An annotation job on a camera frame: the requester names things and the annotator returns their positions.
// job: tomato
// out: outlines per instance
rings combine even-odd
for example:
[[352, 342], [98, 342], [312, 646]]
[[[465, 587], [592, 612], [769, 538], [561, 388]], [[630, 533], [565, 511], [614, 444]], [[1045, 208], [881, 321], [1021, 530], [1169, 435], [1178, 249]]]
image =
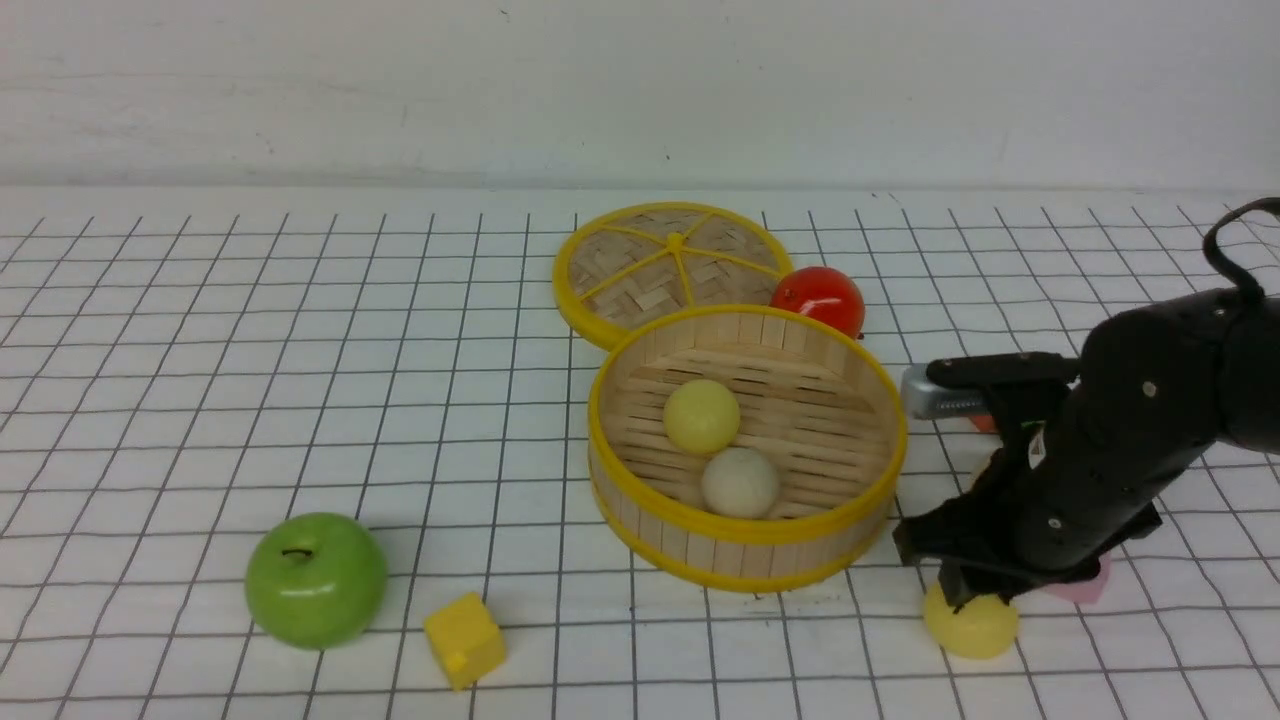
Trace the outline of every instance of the tomato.
[[969, 418], [973, 427], [978, 428], [979, 433], [993, 433], [996, 432], [996, 420], [991, 415], [975, 415]]
[[833, 268], [801, 268], [782, 278], [769, 305], [831, 325], [858, 338], [867, 319], [863, 293], [849, 275]]

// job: woven bamboo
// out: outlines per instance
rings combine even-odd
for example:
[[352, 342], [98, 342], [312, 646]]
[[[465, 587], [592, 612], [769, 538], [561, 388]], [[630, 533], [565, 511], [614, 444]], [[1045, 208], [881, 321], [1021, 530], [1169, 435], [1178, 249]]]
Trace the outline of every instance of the woven bamboo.
[[566, 322], [608, 350], [687, 307], [765, 305], [791, 269], [777, 240], [746, 218], [667, 202], [626, 208], [575, 232], [557, 258], [553, 286]]
[[[708, 461], [663, 430], [667, 397], [709, 378], [737, 397], [735, 446], [782, 477], [768, 516], [704, 510]], [[685, 310], [627, 338], [596, 377], [589, 471], [614, 532], [654, 565], [709, 587], [769, 592], [852, 562], [879, 533], [906, 446], [892, 380], [858, 343], [790, 313], [733, 305]]]

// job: white ball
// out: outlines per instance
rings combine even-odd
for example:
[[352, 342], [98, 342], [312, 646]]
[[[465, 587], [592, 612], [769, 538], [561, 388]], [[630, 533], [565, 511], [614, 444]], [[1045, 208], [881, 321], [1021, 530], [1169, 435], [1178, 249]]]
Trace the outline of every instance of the white ball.
[[782, 492], [773, 464], [759, 450], [730, 447], [703, 470], [703, 501], [717, 515], [759, 519]]

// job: sponge cube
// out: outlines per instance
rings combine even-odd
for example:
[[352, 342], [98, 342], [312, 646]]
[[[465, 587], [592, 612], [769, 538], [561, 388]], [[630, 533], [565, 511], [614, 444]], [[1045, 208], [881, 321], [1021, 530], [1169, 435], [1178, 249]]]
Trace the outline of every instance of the sponge cube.
[[422, 629], [454, 691], [471, 685], [507, 660], [502, 630], [474, 592], [428, 618]]

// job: black cable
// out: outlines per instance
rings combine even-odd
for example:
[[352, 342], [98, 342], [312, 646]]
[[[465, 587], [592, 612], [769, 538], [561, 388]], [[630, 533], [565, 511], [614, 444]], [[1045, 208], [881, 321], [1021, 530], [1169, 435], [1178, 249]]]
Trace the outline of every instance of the black cable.
[[1249, 202], [1248, 205], [1236, 208], [1224, 215], [1221, 220], [1215, 223], [1213, 227], [1204, 233], [1204, 259], [1208, 260], [1208, 264], [1212, 265], [1220, 275], [1235, 284], [1235, 287], [1240, 291], [1240, 299], [1245, 305], [1262, 302], [1266, 297], [1266, 291], [1262, 290], [1262, 286], [1258, 284], [1258, 281], [1248, 270], [1236, 265], [1222, 254], [1217, 246], [1217, 231], [1254, 210], [1270, 213], [1280, 219], [1280, 197], [1262, 197]]

